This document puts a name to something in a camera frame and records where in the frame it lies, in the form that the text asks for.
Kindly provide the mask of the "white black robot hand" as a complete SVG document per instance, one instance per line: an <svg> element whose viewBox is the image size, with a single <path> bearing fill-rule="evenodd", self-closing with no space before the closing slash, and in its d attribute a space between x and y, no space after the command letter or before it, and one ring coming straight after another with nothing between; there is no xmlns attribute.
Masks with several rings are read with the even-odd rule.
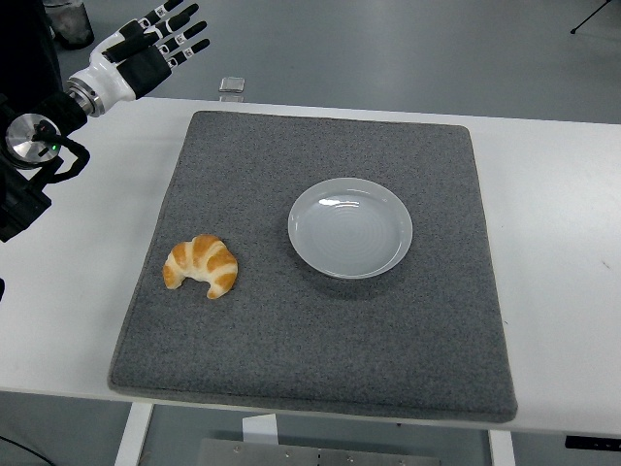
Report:
<svg viewBox="0 0 621 466"><path fill-rule="evenodd" d="M200 36L207 23L192 21L198 10L196 3L166 1L128 21L93 49L88 67L68 79L65 92L92 117L151 93L210 45Z"/></svg>

